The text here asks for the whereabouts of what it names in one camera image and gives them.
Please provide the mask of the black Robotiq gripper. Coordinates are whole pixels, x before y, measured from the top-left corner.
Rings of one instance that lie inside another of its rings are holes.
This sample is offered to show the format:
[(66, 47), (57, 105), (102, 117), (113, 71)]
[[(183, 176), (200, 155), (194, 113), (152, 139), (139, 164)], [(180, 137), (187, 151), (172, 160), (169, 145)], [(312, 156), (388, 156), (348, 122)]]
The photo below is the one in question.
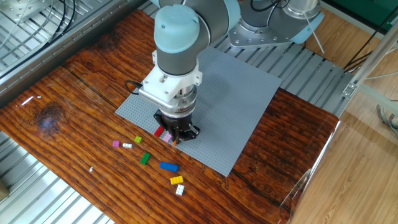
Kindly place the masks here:
[(154, 118), (164, 130), (172, 135), (172, 140), (175, 142), (195, 139), (200, 133), (200, 128), (192, 125), (191, 115), (181, 118), (172, 118), (163, 114), (160, 110), (157, 110), (154, 114)]

